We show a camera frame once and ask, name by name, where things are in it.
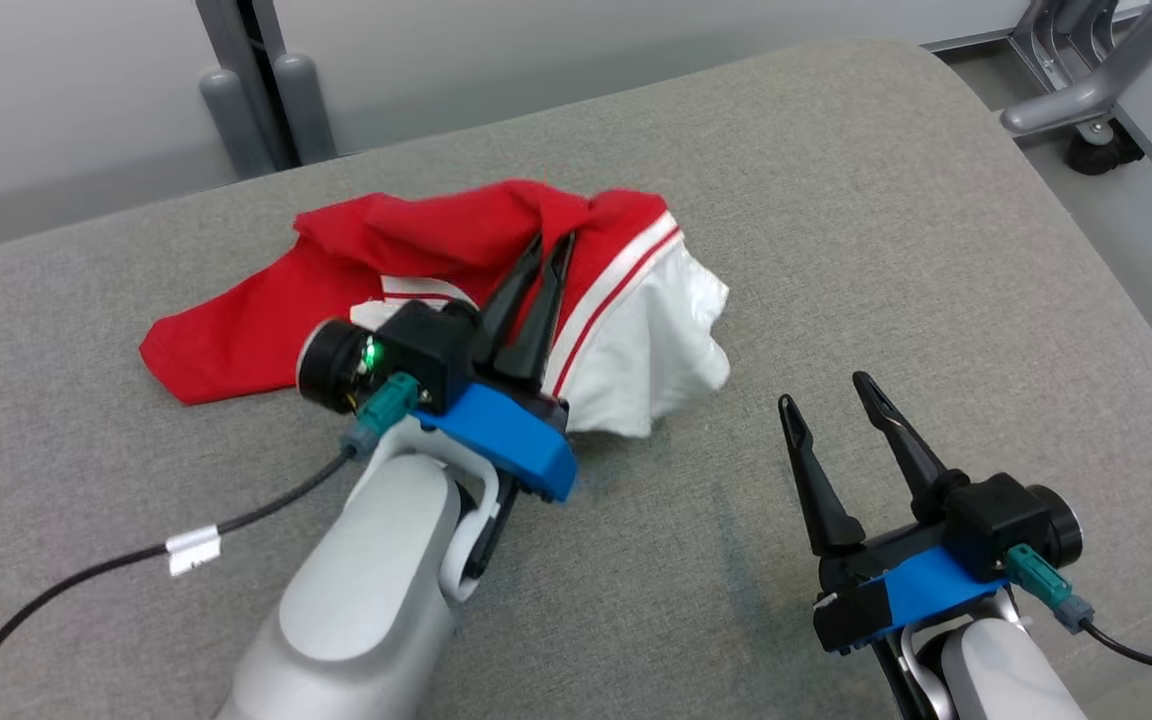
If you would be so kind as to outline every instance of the black wheel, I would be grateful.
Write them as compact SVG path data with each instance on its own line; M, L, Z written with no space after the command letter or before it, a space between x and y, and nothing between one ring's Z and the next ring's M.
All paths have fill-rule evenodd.
M1069 151L1064 152L1064 162L1084 176L1102 176L1119 167L1119 143L1092 145L1078 132L1069 141Z

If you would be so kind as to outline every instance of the white cable label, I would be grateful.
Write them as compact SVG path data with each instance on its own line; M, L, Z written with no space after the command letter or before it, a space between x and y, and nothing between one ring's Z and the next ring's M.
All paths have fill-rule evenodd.
M220 530L215 525L189 530L168 538L168 571L177 577L220 556Z

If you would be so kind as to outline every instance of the green cable connector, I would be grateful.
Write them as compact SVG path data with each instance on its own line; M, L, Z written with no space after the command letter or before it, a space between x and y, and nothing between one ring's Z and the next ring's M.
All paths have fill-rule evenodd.
M1005 570L1011 584L1037 597L1070 634L1082 632L1079 623L1084 619L1092 620L1096 611L1074 593L1074 584L1061 577L1056 568L1052 568L1051 562L1028 544L1022 543L1007 551Z
M420 402L420 384L408 373L389 376L380 389L358 409L358 419L340 437L340 447L353 448L356 458L376 449L380 437L397 425Z

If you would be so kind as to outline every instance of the gray table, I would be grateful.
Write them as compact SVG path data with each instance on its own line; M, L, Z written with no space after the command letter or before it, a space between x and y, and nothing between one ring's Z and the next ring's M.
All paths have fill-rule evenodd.
M579 437L563 507L522 502L426 717L889 717L870 655L820 652L773 406L790 391L872 532L908 497L849 373L948 464L1074 505L1070 570L1152 647L1152 333L995 120L931 55L801 46L165 202L0 247L0 621L54 579L275 495L340 419L291 392L182 407L141 365L159 316L293 241L297 211L510 176L662 194L728 285L721 393L647 441ZM33 617L0 717L206 717L348 491L339 482L169 579L143 564ZM1143 673L1043 617L1083 700Z

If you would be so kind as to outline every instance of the red and white garment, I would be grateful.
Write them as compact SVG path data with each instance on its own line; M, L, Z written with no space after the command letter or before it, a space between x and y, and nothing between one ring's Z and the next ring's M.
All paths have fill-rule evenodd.
M291 387L306 334L331 316L374 328L411 300L480 306L538 232L547 255L576 232L544 381L570 402L571 430L649 435L652 419L730 372L708 335L727 286L687 253L659 196L586 200L507 181L425 200L372 194L294 228L296 245L273 265L150 328L141 356L180 401Z

